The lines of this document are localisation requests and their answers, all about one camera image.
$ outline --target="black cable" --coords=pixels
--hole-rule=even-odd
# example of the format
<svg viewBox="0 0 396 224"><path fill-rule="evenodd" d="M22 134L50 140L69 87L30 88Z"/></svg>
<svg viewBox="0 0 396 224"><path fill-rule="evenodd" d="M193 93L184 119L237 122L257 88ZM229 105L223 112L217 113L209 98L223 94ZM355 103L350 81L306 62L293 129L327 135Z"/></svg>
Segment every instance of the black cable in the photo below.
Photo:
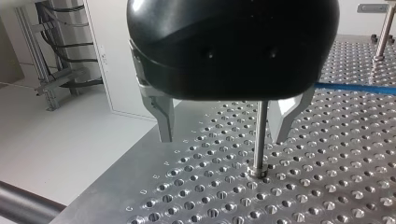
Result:
<svg viewBox="0 0 396 224"><path fill-rule="evenodd" d="M40 22L44 23L44 22L46 22L46 21L43 21L44 12L42 11L40 6L44 6L44 4L41 4L41 3L35 4L37 14L38 14L38 19ZM61 52L59 52L59 50L58 50L59 45L54 43L49 38L50 33L47 30L40 32L40 34L43 37L44 41L51 46L54 53L56 55L58 55L58 57L61 58L62 60L64 60L65 62L68 62L68 63L97 63L98 62L97 59L69 59L69 58L63 56ZM89 43L82 43L82 44L75 44L75 45L86 45L86 44L89 44Z"/></svg>
<svg viewBox="0 0 396 224"><path fill-rule="evenodd" d="M66 83L63 84L61 87L62 88L83 88L83 87L90 87L90 86L96 86L96 85L103 85L103 80L96 79L92 81L86 81L86 82L79 82L79 83Z"/></svg>
<svg viewBox="0 0 396 224"><path fill-rule="evenodd" d="M82 46L89 46L89 45L93 45L93 42L80 43L80 44L70 44L70 45L54 45L54 47L57 48L57 49L67 49L67 48L82 47Z"/></svg>
<svg viewBox="0 0 396 224"><path fill-rule="evenodd" d="M39 4L35 4L35 7L36 7L36 10L37 10L38 21L39 21L40 23L43 23L43 22L44 22L44 21L43 21L43 12L41 11L41 7L40 7ZM43 37L44 41L46 41L46 43L48 43L48 44L52 47L52 49L54 50L54 52L55 52L55 53L60 53L60 52L57 50L57 48L56 48L58 45L56 45L56 44L54 43L54 40L52 41L52 40L50 40L50 39L48 38L48 36L50 37L50 33L49 33L47 30L45 30L45 32L40 32L40 33L41 33L41 36ZM66 59L63 55L58 55L58 56L59 56L59 58L61 58L61 59L62 59L62 58ZM43 59L44 59L44 62L45 62L47 71L48 71L48 73L49 73L49 76L52 76L53 79L56 80L56 77L50 72L50 68L48 67L47 62L46 62L44 56L43 56ZM102 84L104 84L104 82L103 82L103 80L102 80L101 78L99 78L99 79L96 79L96 80L91 80L91 81L86 81L86 82L81 82L81 83L65 83L65 84L63 84L63 85L60 86L60 87L71 89L71 88L90 87L90 86L102 85Z"/></svg>
<svg viewBox="0 0 396 224"><path fill-rule="evenodd" d="M80 11L80 10L85 8L84 5L78 6L78 7L70 7L70 8L49 7L49 6L45 5L45 4L41 4L41 6L45 7L48 10L56 11L56 12L75 12L75 11Z"/></svg>

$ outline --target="white floor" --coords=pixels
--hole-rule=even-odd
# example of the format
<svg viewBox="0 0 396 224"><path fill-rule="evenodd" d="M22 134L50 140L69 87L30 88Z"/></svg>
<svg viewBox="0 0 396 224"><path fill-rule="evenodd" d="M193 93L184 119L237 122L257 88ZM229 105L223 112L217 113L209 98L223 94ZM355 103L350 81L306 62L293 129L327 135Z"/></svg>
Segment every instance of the white floor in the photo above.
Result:
<svg viewBox="0 0 396 224"><path fill-rule="evenodd" d="M0 89L0 180L69 205L155 125L110 113L104 91L54 112L43 97ZM12 223L0 218L0 224Z"/></svg>

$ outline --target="white wall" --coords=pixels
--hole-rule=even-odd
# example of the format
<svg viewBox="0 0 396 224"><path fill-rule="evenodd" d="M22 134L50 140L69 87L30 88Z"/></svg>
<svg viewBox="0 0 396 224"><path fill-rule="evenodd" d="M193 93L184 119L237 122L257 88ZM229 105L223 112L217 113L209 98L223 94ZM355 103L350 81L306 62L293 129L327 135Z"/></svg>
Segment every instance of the white wall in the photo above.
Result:
<svg viewBox="0 0 396 224"><path fill-rule="evenodd" d="M358 4L386 4L384 0L339 0L341 20L338 33L342 35L381 34L385 14L357 13ZM390 31L396 34L396 22Z"/></svg>
<svg viewBox="0 0 396 224"><path fill-rule="evenodd" d="M123 115L153 117L143 107L136 83L126 22L127 0L84 0L95 42L100 49L106 89L112 109Z"/></svg>

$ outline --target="black robot head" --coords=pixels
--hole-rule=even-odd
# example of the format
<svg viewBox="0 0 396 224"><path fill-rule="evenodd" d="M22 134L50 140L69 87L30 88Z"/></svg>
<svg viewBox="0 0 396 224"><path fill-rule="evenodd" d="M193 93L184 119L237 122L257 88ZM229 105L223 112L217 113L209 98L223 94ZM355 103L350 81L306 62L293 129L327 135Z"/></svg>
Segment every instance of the black robot head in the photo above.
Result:
<svg viewBox="0 0 396 224"><path fill-rule="evenodd" d="M129 0L141 79L179 99L276 100L320 77L337 0Z"/></svg>

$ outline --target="metal frame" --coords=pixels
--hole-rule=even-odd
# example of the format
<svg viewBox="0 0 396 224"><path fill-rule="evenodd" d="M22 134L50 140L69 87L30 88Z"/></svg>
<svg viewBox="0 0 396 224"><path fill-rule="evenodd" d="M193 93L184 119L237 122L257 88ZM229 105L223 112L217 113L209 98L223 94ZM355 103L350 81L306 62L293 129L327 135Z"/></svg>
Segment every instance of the metal frame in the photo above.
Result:
<svg viewBox="0 0 396 224"><path fill-rule="evenodd" d="M396 11L396 0L385 0L387 4L359 4L358 13L387 13L379 37L378 47L376 49L373 61L382 63L385 59L384 51L387 45L390 28L392 27L393 18Z"/></svg>
<svg viewBox="0 0 396 224"><path fill-rule="evenodd" d="M43 4L48 4L49 6L53 7L51 1L47 1L47 3L43 2ZM60 87L66 82L68 83L75 82L75 79L79 76L84 75L87 72L87 70L79 69L74 71L71 69L70 63L62 62L62 68L64 70L53 75L49 74L45 63L45 59L41 53L41 49L40 46L38 45L35 34L43 30L50 30L52 36L56 39L56 42L60 45L63 45L64 39L61 35L59 26L57 25L56 22L46 22L43 24L33 25L29 20L25 7L17 7L15 8L15 12L22 29L22 33L26 39L27 46L32 55L35 69L38 74L38 79L40 80L40 86L35 88L35 90L37 91L37 95L45 95L48 105L47 110L54 111L60 107L59 100L56 97L56 93L54 89ZM66 57L68 56L67 51L65 49L60 49L60 52ZM79 95L79 91L77 89L71 88L69 90L71 95L74 96Z"/></svg>

